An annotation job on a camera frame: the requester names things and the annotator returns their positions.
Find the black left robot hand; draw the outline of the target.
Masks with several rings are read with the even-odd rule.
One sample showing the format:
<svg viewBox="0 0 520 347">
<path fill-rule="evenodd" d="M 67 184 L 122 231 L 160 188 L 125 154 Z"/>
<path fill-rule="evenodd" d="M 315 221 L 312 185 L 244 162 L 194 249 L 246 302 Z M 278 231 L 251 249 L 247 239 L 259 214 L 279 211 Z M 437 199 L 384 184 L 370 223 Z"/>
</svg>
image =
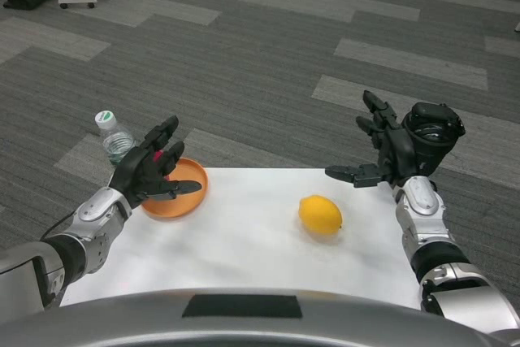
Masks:
<svg viewBox="0 0 520 347">
<path fill-rule="evenodd" d="M 163 149 L 178 126 L 178 118 L 169 117 L 152 128 L 143 142 L 131 148 L 117 165 L 109 187 L 120 192 L 131 208 L 150 198 L 169 201 L 202 189 L 202 184 L 195 180 L 167 180 L 184 152 L 182 141 L 169 150 Z"/>
</svg>

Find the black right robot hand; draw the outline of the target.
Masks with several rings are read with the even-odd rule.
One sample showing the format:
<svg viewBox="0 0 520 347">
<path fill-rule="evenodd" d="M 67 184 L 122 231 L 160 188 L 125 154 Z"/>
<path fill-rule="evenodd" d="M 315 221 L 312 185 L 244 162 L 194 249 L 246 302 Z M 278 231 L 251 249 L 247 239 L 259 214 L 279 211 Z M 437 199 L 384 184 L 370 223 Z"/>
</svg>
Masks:
<svg viewBox="0 0 520 347">
<path fill-rule="evenodd" d="M 415 176 L 417 163 L 414 145 L 408 132 L 397 122 L 396 112 L 389 103 L 368 90 L 363 92 L 362 100 L 373 118 L 358 116 L 356 123 L 379 151 L 378 162 L 358 167 L 329 166 L 325 168 L 325 174 L 356 188 L 375 187 L 382 181 L 395 184 Z"/>
</svg>

